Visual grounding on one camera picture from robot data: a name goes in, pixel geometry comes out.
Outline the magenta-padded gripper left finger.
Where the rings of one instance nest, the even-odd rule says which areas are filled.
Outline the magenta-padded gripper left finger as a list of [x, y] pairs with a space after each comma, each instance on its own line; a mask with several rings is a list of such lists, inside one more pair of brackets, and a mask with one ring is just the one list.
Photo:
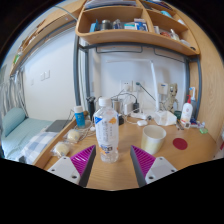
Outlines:
[[72, 157], [61, 157], [48, 171], [81, 187], [86, 187], [96, 156], [96, 146], [92, 145]]

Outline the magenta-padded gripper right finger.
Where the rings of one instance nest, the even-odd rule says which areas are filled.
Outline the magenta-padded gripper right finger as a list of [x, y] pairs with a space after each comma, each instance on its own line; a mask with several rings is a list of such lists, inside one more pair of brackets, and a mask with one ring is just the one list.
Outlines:
[[177, 169], [164, 157], [154, 157], [134, 145], [131, 146], [130, 155], [140, 187], [177, 172]]

